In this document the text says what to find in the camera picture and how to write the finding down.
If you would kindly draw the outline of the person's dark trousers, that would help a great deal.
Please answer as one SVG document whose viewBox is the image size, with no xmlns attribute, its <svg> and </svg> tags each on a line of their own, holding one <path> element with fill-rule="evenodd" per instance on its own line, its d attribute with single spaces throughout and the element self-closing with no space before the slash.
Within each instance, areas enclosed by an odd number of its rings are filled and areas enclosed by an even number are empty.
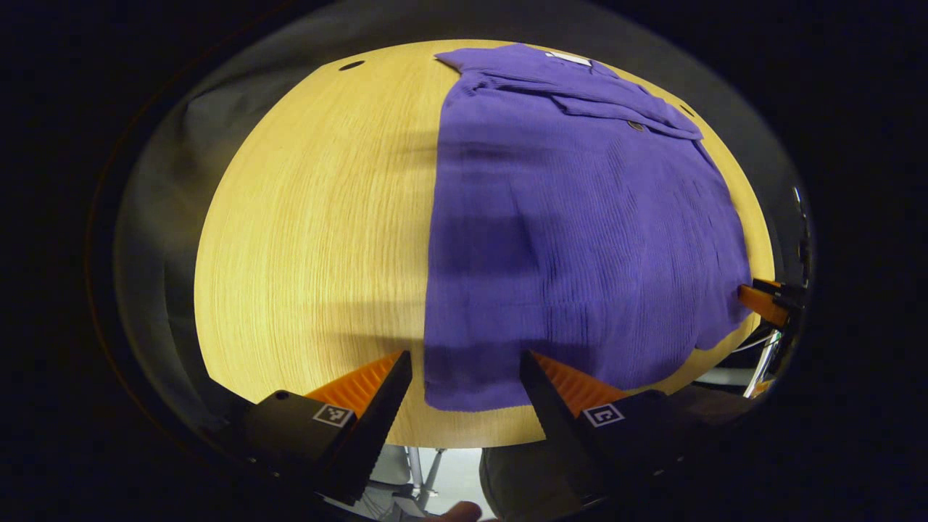
<svg viewBox="0 0 928 522">
<path fill-rule="evenodd" d="M 478 477 L 501 522 L 550 522 L 581 511 L 548 442 L 484 448 Z"/>
</svg>

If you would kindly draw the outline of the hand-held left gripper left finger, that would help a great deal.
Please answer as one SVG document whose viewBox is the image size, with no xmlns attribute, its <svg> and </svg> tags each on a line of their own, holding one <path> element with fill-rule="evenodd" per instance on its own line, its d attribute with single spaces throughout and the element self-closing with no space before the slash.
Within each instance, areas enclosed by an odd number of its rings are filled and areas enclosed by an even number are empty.
<svg viewBox="0 0 928 522">
<path fill-rule="evenodd" d="M 276 478 L 357 502 L 412 376 L 411 354 L 402 350 L 305 394 L 275 391 L 243 413 L 246 449 Z"/>
</svg>

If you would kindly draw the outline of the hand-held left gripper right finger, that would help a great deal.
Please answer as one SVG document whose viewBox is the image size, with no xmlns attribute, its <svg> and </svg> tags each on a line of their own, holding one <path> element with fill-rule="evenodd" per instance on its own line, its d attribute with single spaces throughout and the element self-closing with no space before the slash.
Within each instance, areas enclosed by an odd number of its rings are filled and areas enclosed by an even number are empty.
<svg viewBox="0 0 928 522">
<path fill-rule="evenodd" d="M 689 462 L 689 413 L 663 392 L 629 394 L 531 350 L 519 377 L 587 508 L 630 508 Z"/>
</svg>

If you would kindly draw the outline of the metal table leg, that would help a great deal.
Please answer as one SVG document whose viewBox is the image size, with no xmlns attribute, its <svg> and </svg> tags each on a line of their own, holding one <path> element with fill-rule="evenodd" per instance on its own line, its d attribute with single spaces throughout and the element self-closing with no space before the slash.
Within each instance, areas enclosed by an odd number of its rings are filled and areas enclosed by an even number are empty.
<svg viewBox="0 0 928 522">
<path fill-rule="evenodd" d="M 431 497 L 436 495 L 434 483 L 436 482 L 445 448 L 427 448 L 432 452 L 431 465 L 428 467 L 428 473 L 423 471 L 422 465 L 422 448 L 405 447 L 407 455 L 407 464 L 409 469 L 409 484 L 413 499 L 424 505 Z"/>
</svg>

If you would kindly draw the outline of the purple shirt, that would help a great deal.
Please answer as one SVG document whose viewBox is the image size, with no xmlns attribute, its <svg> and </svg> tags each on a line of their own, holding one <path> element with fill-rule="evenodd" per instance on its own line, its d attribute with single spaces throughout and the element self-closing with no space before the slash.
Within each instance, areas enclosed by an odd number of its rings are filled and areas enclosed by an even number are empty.
<svg viewBox="0 0 928 522">
<path fill-rule="evenodd" d="M 618 389 L 672 376 L 749 312 L 745 234 L 689 117 L 599 62 L 524 44 L 438 53 L 424 397 L 523 406 L 531 349 Z"/>
</svg>

